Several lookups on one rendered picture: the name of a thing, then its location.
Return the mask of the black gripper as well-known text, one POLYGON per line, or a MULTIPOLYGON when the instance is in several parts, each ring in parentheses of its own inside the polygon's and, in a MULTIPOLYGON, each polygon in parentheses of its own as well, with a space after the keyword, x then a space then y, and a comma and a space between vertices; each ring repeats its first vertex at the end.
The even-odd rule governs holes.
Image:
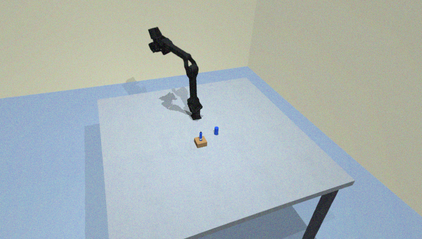
MULTIPOLYGON (((156 27, 156 28, 158 28, 158 27, 156 27)), ((161 36, 162 34, 161 34, 159 28, 158 28, 158 32, 159 32, 159 35, 161 36)), ((164 49, 161 49, 161 52, 163 53, 163 55, 166 55, 166 54, 170 53, 169 50, 164 50, 164 49)))

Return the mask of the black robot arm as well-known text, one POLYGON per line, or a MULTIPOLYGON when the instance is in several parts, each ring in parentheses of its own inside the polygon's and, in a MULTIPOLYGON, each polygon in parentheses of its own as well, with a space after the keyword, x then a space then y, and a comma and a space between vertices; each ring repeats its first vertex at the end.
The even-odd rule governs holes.
POLYGON ((150 50, 154 52, 160 52, 161 49, 169 50, 176 54, 178 57, 182 58, 184 61, 184 68, 186 70, 186 74, 189 78, 189 85, 190 85, 190 98, 187 99, 187 104, 192 112, 192 119, 198 120, 201 119, 200 116, 200 109, 203 108, 201 105, 199 98, 197 97, 197 75, 199 72, 199 68, 195 62, 195 60, 188 54, 186 51, 182 50, 181 48, 177 47, 173 44, 173 42, 166 38, 163 35, 159 35, 158 28, 154 27, 148 29, 149 34, 153 42, 149 43, 150 50), (160 49, 161 48, 161 49, 160 49), (188 61, 191 62, 191 66, 189 66, 188 61))

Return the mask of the tan wooden block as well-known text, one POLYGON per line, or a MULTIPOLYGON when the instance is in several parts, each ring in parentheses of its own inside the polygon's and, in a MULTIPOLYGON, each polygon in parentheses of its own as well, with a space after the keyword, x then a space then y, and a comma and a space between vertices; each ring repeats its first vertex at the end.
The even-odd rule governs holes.
POLYGON ((202 140, 201 141, 200 141, 200 138, 199 137, 195 137, 194 138, 194 142, 195 142, 197 148, 207 146, 207 141, 206 141, 206 139, 205 139, 204 136, 202 136, 202 140))

